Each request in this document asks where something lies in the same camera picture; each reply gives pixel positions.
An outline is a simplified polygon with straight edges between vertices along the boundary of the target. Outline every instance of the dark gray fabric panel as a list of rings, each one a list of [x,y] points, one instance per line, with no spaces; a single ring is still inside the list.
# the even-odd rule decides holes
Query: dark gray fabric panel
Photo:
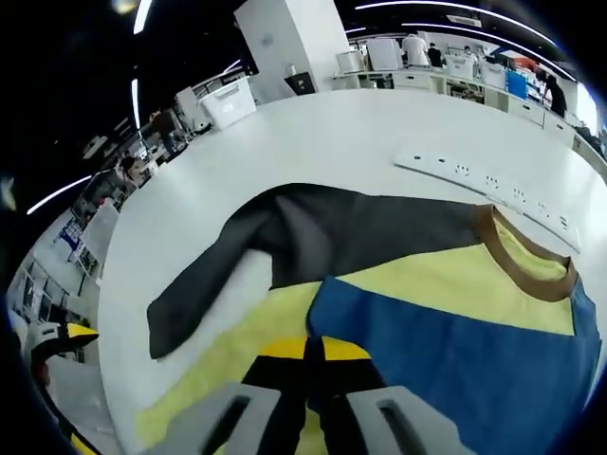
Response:
[[[274,188],[236,211],[150,304],[150,355],[163,357],[192,335],[249,248],[272,256],[272,287],[285,287],[478,243],[467,204],[309,184]]]

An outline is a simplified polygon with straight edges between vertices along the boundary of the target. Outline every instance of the brown collar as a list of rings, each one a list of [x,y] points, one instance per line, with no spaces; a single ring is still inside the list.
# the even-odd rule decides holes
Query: brown collar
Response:
[[[555,282],[546,282],[537,280],[525,273],[510,257],[504,245],[502,245],[494,220],[498,220],[530,253],[539,258],[564,265],[567,268],[565,276]],[[545,301],[559,301],[571,295],[576,278],[578,277],[578,272],[573,266],[571,258],[564,258],[531,242],[492,205],[475,207],[474,224],[477,235],[481,239],[481,242],[485,244],[495,262],[523,292],[536,299]]]

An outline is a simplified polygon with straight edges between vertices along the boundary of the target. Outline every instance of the white table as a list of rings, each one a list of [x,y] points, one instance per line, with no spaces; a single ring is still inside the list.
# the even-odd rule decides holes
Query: white table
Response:
[[[467,130],[474,134],[462,134]],[[430,93],[344,90],[281,100],[199,138],[124,204],[101,286],[99,350],[109,409],[128,453],[141,450],[138,410],[160,398],[220,332],[266,294],[270,259],[251,252],[195,334],[166,358],[150,359],[148,304],[251,197],[305,182],[367,194],[487,202],[396,168],[394,153],[404,148],[482,164],[567,209],[579,228],[580,255],[533,222],[505,213],[536,242],[574,257],[605,337],[607,188],[571,149],[523,119]]]

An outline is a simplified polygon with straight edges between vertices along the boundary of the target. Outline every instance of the power strip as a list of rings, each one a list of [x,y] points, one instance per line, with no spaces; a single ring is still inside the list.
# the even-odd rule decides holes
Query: power strip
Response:
[[[395,155],[399,168],[424,173],[484,195],[487,199],[526,216],[548,229],[580,253],[579,234],[563,210],[548,207],[540,197],[516,185],[507,177],[478,166],[427,153],[399,152]]]

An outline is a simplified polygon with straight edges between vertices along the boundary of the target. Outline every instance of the blue container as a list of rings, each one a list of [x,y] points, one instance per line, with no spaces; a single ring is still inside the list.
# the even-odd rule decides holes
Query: blue container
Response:
[[[527,99],[527,79],[515,71],[508,71],[506,75],[507,90],[512,95]]]

